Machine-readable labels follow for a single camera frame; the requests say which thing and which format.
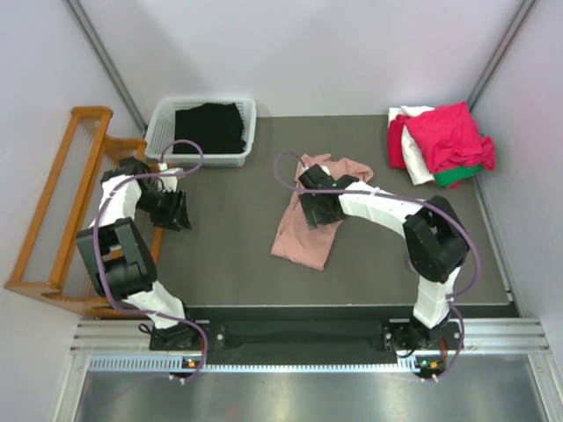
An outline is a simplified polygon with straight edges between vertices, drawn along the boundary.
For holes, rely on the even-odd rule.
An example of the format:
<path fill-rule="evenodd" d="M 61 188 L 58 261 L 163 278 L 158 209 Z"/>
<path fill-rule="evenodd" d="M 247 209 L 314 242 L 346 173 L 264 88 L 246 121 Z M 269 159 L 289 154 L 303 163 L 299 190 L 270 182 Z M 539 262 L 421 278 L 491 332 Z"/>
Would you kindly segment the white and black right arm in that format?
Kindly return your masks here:
<path fill-rule="evenodd" d="M 351 175 L 335 179 L 318 164 L 306 169 L 298 183 L 307 190 L 298 198 L 310 229 L 359 217 L 405 239 L 410 264 L 419 275 L 411 338 L 423 348 L 438 342 L 450 314 L 447 301 L 469 251 L 449 202 L 439 195 L 428 201 L 399 200 Z"/>

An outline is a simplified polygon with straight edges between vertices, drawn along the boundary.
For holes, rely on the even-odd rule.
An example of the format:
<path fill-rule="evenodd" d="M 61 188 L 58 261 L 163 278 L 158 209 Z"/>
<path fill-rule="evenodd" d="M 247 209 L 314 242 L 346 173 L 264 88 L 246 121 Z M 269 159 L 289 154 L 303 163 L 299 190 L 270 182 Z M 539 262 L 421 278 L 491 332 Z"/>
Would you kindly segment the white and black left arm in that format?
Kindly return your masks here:
<path fill-rule="evenodd" d="M 103 173 L 99 211 L 87 229 L 76 235 L 77 248 L 98 295 L 110 294 L 146 311 L 158 330 L 168 330 L 180 348 L 199 340 L 199 327 L 186 316 L 184 303 L 157 279 L 157 265 L 135 216 L 143 211 L 157 229 L 191 229 L 186 193 L 179 189 L 180 168 L 159 164 L 153 172 L 134 157 Z"/>

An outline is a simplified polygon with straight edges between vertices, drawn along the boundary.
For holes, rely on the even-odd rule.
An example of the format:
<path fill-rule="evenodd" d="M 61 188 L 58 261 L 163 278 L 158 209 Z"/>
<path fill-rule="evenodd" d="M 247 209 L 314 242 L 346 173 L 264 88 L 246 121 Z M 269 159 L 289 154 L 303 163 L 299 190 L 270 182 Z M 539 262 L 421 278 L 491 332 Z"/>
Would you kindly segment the pink printed t-shirt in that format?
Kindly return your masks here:
<path fill-rule="evenodd" d="M 318 156 L 303 154 L 301 160 L 308 167 L 314 164 L 326 167 L 334 178 L 349 174 L 363 182 L 369 182 L 374 177 L 374 172 L 368 165 L 349 158 L 333 161 L 329 153 Z M 309 230 L 298 193 L 293 192 L 278 226 L 271 253 L 323 271 L 340 225 L 341 222 L 334 222 Z"/>

